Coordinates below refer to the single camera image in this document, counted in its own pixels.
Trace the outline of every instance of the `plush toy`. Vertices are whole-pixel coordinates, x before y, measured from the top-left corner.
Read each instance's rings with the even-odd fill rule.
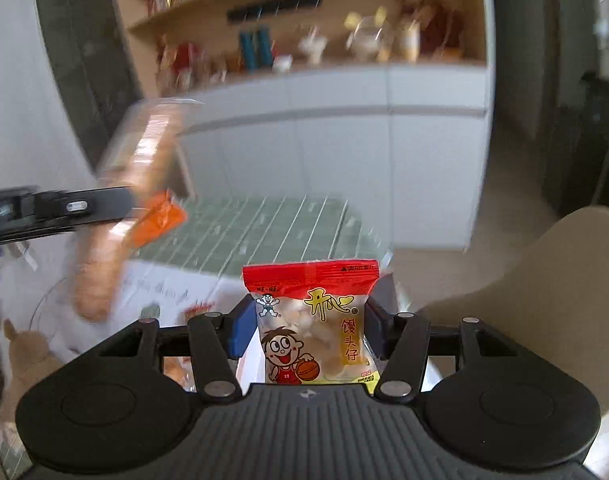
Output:
[[[5,319],[4,335],[10,341],[9,361],[11,382],[2,393],[0,420],[15,422],[20,398],[42,379],[62,367],[62,361],[49,350],[46,337],[35,330],[17,332],[13,323]]]
[[[417,21],[420,24],[420,52],[424,56],[462,56],[462,33],[464,14],[448,9],[441,0],[420,0],[409,3],[398,0],[399,18]]]

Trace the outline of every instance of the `cartoon boy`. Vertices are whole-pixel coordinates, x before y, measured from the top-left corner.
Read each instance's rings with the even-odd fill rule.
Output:
[[[265,332],[262,338],[262,349],[273,366],[268,378],[277,384],[302,384],[296,375],[296,367],[300,361],[313,361],[310,354],[301,353],[304,343],[298,341],[294,335],[296,332],[278,327]]]
[[[262,311],[258,314],[260,317],[265,317],[267,313],[273,317],[278,317],[278,313],[273,310],[273,307],[280,303],[278,298],[274,298],[271,294],[263,294],[261,298],[256,300],[256,303],[262,305]]]

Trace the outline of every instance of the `orange tag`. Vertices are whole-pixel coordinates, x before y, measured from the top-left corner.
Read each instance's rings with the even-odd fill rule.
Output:
[[[151,243],[188,219],[187,212],[173,200],[169,191],[155,194],[144,207],[148,212],[137,223],[132,235],[132,245],[136,249]]]

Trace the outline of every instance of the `snack pouch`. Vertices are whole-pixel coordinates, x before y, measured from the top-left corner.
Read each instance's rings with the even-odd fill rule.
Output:
[[[380,378],[364,345],[364,303],[376,260],[244,267],[256,300],[267,383],[365,383]]]

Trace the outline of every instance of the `white cabinet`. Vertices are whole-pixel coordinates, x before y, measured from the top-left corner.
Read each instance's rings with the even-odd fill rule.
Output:
[[[294,121],[246,124],[214,130],[232,193],[238,196],[302,196],[302,154]]]
[[[191,125],[206,124],[289,111],[286,79],[283,75],[273,75],[257,81],[192,92],[187,97],[204,103],[204,106],[188,122]]]
[[[217,131],[187,134],[180,146],[198,197],[231,195]]]
[[[386,73],[379,67],[296,73],[287,80],[292,110],[386,107]]]
[[[466,108],[485,111],[489,106],[489,77],[486,67],[393,64],[387,71],[392,107]]]
[[[309,193],[341,196],[364,224],[391,240],[391,165],[387,115],[298,120]]]
[[[485,119],[394,116],[391,130],[393,242],[468,247],[487,156]]]

